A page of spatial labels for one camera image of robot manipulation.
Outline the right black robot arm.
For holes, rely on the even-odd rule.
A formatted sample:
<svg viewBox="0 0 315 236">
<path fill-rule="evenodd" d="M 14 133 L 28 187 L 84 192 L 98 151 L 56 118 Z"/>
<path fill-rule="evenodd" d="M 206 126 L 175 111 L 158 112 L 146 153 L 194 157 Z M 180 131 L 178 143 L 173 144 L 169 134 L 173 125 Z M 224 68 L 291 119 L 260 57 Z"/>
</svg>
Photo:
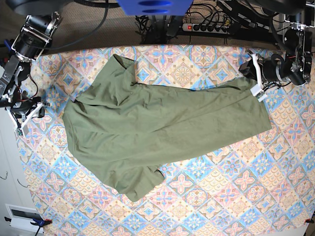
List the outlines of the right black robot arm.
<svg viewBox="0 0 315 236">
<path fill-rule="evenodd" d="M 4 73 L 0 78 L 0 106 L 5 108 L 13 120 L 26 119 L 40 103 L 36 95 L 28 97 L 22 92 L 22 81 L 31 78 L 31 66 L 52 44 L 52 36 L 61 23 L 58 12 L 50 15 L 28 15 L 15 40 L 5 41 L 9 58 L 1 59 Z"/>
</svg>

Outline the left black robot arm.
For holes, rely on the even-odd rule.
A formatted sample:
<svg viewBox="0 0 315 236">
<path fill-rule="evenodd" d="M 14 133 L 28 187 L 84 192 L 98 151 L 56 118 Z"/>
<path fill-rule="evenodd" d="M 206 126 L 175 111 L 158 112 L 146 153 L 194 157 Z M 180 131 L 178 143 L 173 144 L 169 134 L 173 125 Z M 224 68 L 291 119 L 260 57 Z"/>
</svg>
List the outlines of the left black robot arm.
<svg viewBox="0 0 315 236">
<path fill-rule="evenodd" d="M 269 21 L 271 33 L 285 55 L 272 54 L 263 58 L 249 52 L 251 60 L 243 63 L 239 71 L 248 79 L 255 80 L 258 91 L 266 91 L 273 86 L 278 88 L 293 84 L 301 86 L 311 80 L 312 68 L 312 32 L 308 28 L 315 26 L 315 4 L 310 0 L 247 0 L 249 8 L 258 5 L 269 13 L 255 14 Z M 283 14 L 288 29 L 279 36 L 274 26 L 274 18 Z"/>
</svg>

